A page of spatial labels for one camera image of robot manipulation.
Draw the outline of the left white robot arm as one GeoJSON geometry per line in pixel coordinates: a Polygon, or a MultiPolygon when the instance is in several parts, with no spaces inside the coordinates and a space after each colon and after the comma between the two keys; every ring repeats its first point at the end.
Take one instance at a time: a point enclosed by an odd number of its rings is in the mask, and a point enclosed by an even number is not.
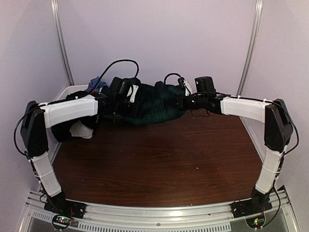
{"type": "Polygon", "coordinates": [[[101,116],[129,115],[138,103],[141,82],[138,78],[115,77],[110,85],[98,89],[78,90],[64,99],[27,104],[21,119],[20,134],[25,155],[34,167],[36,177],[49,197],[50,206],[60,215],[69,203],[61,198],[62,188],[49,159],[47,131],[63,142],[71,137],[90,139],[101,116]]]}

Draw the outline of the dark green plaid shirt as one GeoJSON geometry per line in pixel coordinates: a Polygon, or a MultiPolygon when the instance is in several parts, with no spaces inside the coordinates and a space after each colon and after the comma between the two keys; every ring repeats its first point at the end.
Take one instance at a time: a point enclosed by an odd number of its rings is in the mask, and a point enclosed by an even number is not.
{"type": "Polygon", "coordinates": [[[184,110],[177,108],[176,98],[184,95],[180,85],[165,85],[158,81],[154,86],[143,84],[138,78],[123,78],[127,84],[137,85],[135,102],[127,113],[116,113],[122,119],[136,126],[144,126],[182,117],[184,110]]]}

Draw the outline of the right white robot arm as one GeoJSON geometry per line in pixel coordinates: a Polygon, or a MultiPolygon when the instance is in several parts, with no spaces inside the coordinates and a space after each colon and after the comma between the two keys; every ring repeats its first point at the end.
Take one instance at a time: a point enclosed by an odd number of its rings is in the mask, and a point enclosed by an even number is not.
{"type": "Polygon", "coordinates": [[[247,204],[251,213],[258,213],[265,207],[267,198],[274,189],[284,157],[289,152],[287,146],[296,131],[285,102],[282,99],[256,100],[219,93],[209,76],[195,79],[196,93],[192,92],[188,81],[183,77],[178,78],[178,83],[184,89],[184,94],[176,98],[176,106],[182,110],[205,109],[217,115],[239,116],[264,124],[265,159],[252,190],[251,200],[247,204]]]}

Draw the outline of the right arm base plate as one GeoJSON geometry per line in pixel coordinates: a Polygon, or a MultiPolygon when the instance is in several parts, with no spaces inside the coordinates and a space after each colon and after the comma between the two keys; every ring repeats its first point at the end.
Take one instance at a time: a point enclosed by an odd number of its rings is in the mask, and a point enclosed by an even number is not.
{"type": "Polygon", "coordinates": [[[234,218],[260,214],[263,210],[272,209],[272,204],[269,201],[266,201],[266,203],[262,206],[254,206],[252,203],[252,199],[234,200],[230,206],[234,218]]]}

